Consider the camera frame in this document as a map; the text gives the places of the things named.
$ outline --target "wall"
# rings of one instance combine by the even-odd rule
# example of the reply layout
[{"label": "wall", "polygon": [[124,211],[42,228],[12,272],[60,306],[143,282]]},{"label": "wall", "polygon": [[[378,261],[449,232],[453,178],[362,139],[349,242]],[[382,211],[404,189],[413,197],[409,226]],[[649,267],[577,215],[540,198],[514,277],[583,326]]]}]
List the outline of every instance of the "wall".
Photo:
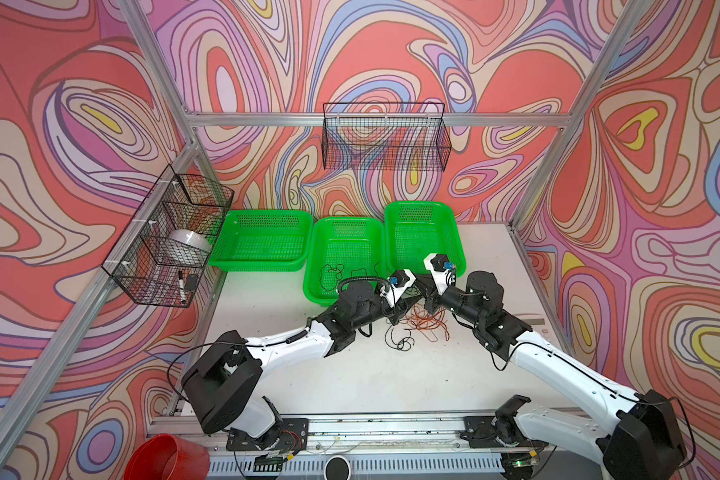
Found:
[{"label": "wall", "polygon": [[[0,1],[0,408],[181,147],[113,2]],[[115,293],[1,478],[118,478],[203,289],[188,310]]]},{"label": "wall", "polygon": [[[190,110],[322,111],[325,101],[441,100],[452,112],[566,112],[621,11],[608,2],[240,2],[148,5]],[[199,130],[236,208],[383,216],[439,200],[508,220],[554,134],[453,128],[442,174],[326,171],[320,128]]]},{"label": "wall", "polygon": [[720,479],[720,1],[653,5],[522,237],[577,356],[678,396],[679,475]]}]

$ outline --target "black wire mesh basket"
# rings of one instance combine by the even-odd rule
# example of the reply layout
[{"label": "black wire mesh basket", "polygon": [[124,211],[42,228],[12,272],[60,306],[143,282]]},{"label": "black wire mesh basket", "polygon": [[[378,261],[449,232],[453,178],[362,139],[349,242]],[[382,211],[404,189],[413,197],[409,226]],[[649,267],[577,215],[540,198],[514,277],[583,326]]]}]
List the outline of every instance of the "black wire mesh basket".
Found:
[{"label": "black wire mesh basket", "polygon": [[214,180],[174,173],[134,242],[105,271],[134,303],[188,307],[233,196]]},{"label": "black wire mesh basket", "polygon": [[327,170],[445,170],[451,138],[442,102],[329,102],[322,108]]}]

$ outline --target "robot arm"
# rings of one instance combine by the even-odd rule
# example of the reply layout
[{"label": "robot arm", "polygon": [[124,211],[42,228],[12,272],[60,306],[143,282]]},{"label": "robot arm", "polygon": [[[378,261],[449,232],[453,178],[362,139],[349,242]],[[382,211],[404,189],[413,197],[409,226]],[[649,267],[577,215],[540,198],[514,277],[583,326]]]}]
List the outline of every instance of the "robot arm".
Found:
[{"label": "robot arm", "polygon": [[[379,285],[374,289],[370,280]],[[237,331],[222,334],[181,380],[204,433],[229,427],[263,448],[270,446],[280,421],[266,398],[251,398],[259,379],[280,367],[344,350],[355,341],[355,332],[376,320],[397,323],[421,298],[403,297],[415,280],[410,270],[398,270],[389,279],[346,279],[338,285],[336,302],[303,328],[245,339]]]},{"label": "robot arm", "polygon": [[533,439],[562,446],[605,466],[615,480],[672,476],[686,448],[667,398],[653,390],[641,395],[557,349],[504,310],[504,289],[493,274],[472,272],[462,291],[445,255],[430,255],[424,264],[432,277],[420,276],[417,284],[430,312],[442,306],[460,316],[491,355],[532,372],[590,416],[514,396],[497,410],[493,434],[500,444]]}]

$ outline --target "white table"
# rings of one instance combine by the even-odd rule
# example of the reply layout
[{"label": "white table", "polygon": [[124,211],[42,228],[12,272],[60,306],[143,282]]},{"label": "white table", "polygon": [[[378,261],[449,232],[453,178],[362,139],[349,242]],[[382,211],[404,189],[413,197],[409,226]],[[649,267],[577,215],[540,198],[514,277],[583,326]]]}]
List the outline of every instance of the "white table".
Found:
[{"label": "white table", "polygon": [[[472,270],[487,270],[504,287],[504,308],[559,345],[522,260],[503,224],[459,225],[468,270],[457,281],[464,288]],[[324,311],[302,292],[304,269],[294,273],[227,275],[206,338],[228,330],[264,336],[303,326]],[[340,353],[280,369],[259,382],[255,396],[267,396],[282,414],[376,412],[456,412],[499,408],[514,394],[544,406],[574,404],[536,376],[510,365],[498,372],[490,354],[447,316],[450,341],[429,342],[413,332],[416,343],[400,352],[384,343],[387,324],[376,322],[373,336],[357,335]],[[404,331],[395,327],[395,338]],[[497,358],[501,366],[503,360]],[[185,408],[185,414],[192,414]]]}]

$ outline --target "green plastic basket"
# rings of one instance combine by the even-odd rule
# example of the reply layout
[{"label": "green plastic basket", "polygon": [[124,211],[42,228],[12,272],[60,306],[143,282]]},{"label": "green plastic basket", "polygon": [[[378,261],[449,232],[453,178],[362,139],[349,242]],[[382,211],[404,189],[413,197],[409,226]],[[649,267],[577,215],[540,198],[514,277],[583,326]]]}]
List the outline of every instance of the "green plastic basket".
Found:
[{"label": "green plastic basket", "polygon": [[309,243],[304,295],[330,306],[338,298],[338,282],[350,276],[386,276],[385,264],[382,222],[357,216],[323,218]]},{"label": "green plastic basket", "polygon": [[428,274],[424,258],[447,254],[456,265],[456,275],[467,269],[464,248],[450,206],[440,202],[392,202],[384,209],[387,264],[391,271],[410,269]]},{"label": "green plastic basket", "polygon": [[208,263],[227,272],[296,272],[313,225],[300,210],[232,210]]}]

